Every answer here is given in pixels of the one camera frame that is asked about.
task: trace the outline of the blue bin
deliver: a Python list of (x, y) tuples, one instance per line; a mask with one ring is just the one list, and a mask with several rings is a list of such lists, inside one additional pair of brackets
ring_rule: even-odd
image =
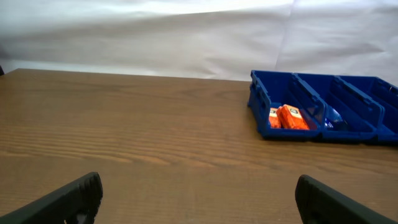
[[(325, 113), (323, 102), (313, 89), (293, 73), (251, 71), (252, 83), (248, 106), (257, 121), (257, 131), (264, 138), (311, 139), (320, 134)], [(310, 130), (271, 128), (269, 112), (271, 107), (284, 104), (300, 110)]]
[(398, 88), (378, 77), (340, 76), (384, 107), (384, 119), (377, 131), (378, 141), (398, 141)]
[(298, 73), (326, 103), (348, 123), (345, 129), (329, 130), (322, 124), (322, 138), (343, 141), (374, 139), (382, 124), (384, 108), (367, 94), (334, 75)]

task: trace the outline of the blue package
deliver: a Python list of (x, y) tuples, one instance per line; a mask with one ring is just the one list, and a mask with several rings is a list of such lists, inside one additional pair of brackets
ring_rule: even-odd
[(347, 131), (349, 130), (348, 123), (341, 117), (341, 115), (331, 106), (326, 107), (325, 127), (328, 130)]

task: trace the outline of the wood grain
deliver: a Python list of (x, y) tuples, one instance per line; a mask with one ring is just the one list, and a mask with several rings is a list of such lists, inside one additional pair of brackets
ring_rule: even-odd
[(265, 141), (248, 82), (16, 70), (0, 77), (0, 215), (89, 172), (96, 223), (301, 223), (308, 174), (398, 220), (394, 147)]

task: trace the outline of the orange snack bag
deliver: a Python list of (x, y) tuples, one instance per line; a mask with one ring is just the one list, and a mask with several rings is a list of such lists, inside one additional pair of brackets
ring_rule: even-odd
[(280, 128), (280, 121), (278, 116), (276, 115), (276, 108), (271, 108), (269, 112), (269, 122), (272, 128)]
[(309, 130), (298, 108), (289, 105), (280, 106), (277, 115), (284, 128)]

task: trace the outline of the wooden table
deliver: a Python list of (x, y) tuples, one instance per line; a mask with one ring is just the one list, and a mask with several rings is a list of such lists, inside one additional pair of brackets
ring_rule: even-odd
[(265, 141), (248, 82), (15, 70), (0, 77), (0, 215), (98, 171), (101, 223), (301, 223), (309, 174), (398, 220), (398, 150)]

